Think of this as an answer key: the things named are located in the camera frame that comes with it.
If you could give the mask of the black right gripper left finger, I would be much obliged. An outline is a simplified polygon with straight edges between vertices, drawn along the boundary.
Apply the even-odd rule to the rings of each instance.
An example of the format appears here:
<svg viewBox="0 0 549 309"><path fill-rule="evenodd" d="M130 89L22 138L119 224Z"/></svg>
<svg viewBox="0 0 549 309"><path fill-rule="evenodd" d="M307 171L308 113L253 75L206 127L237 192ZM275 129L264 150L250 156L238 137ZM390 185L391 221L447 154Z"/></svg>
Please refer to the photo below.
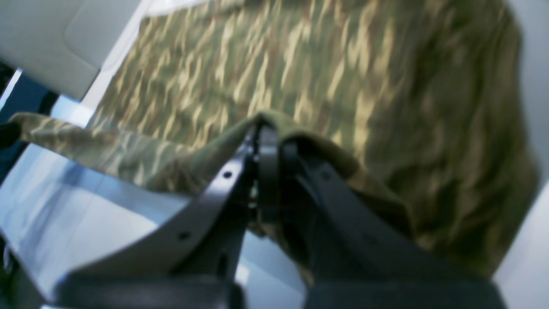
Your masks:
<svg viewBox="0 0 549 309"><path fill-rule="evenodd" d="M244 309L234 282L259 129L247 131L208 187L166 223L57 283L63 309Z"/></svg>

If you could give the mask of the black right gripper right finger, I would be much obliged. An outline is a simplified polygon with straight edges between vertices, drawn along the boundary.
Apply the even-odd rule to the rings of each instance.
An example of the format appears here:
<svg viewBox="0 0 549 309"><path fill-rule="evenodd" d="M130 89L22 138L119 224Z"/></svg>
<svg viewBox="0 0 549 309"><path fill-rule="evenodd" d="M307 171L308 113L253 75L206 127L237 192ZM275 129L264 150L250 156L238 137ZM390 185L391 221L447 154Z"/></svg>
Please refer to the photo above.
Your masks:
<svg viewBox="0 0 549 309"><path fill-rule="evenodd" d="M504 309L490 280L428 254L380 219L335 168L259 129L259 221L294 228L318 274L307 309Z"/></svg>

